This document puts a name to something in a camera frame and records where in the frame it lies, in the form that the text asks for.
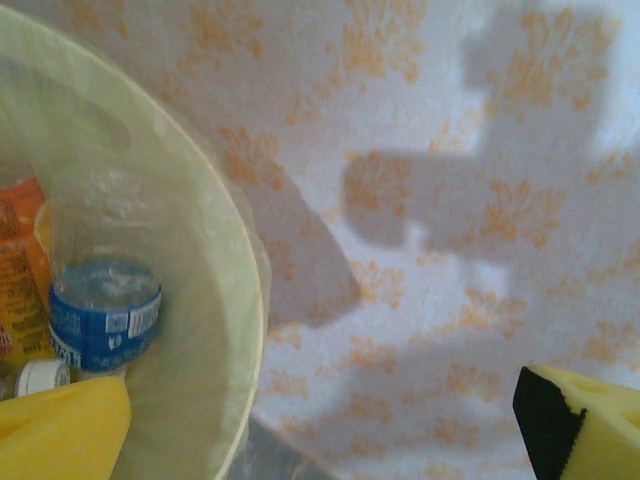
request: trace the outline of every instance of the plastic bag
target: plastic bag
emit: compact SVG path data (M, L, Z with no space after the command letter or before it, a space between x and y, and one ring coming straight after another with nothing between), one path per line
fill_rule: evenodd
M61 169L107 159L180 199L150 239L164 305L128 373L117 480L223 477L255 394L269 264L246 201L204 145L108 61L0 7L0 158L29 162L45 194Z

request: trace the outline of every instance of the plastic bottle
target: plastic bottle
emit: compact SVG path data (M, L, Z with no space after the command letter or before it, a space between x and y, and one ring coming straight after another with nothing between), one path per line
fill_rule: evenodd
M145 249L145 196L132 183L79 168L52 187L51 343L80 379L122 374L155 337L162 293Z
M69 367L58 358L31 360L22 368L0 363L0 401L62 387L70 379Z
M55 358L48 336L47 203L29 164L0 163L0 360Z

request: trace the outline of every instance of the bottle label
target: bottle label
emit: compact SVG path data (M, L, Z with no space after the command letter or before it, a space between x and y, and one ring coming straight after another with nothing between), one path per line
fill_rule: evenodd
M142 305L108 312L69 305L53 288L50 296L51 345L80 370L116 370L142 355L155 337L161 289Z
M53 358L47 334L50 221L35 178L0 190L0 359Z

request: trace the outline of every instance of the blue bottle label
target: blue bottle label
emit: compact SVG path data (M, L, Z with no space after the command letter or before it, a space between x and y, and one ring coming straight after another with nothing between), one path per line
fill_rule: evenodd
M162 291L147 302L112 311L69 305L51 288L51 345L69 365L108 372L142 355L156 334Z

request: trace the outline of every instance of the trash can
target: trash can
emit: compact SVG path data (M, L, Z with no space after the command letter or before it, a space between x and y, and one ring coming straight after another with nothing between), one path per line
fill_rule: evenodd
M59 169L108 159L182 199L152 240L165 303L128 372L132 423L112 478L224 478L257 387L270 268L212 150L110 61L0 6L5 157L29 162L45 193Z

